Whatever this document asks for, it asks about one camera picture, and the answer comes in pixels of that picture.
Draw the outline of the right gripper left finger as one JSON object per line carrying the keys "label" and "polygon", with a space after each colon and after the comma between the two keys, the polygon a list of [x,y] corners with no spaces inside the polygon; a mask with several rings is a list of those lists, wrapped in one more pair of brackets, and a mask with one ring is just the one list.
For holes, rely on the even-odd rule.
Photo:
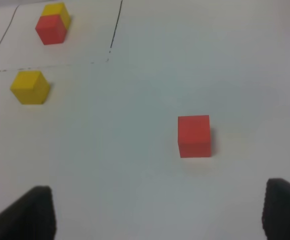
{"label": "right gripper left finger", "polygon": [[49,186],[33,187],[0,213],[0,240],[53,240],[56,232]]}

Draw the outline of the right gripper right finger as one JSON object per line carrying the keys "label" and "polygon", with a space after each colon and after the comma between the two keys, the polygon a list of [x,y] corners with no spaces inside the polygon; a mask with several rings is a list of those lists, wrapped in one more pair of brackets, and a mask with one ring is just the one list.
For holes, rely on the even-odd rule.
{"label": "right gripper right finger", "polygon": [[268,240],[290,240],[290,182],[268,179],[261,222]]}

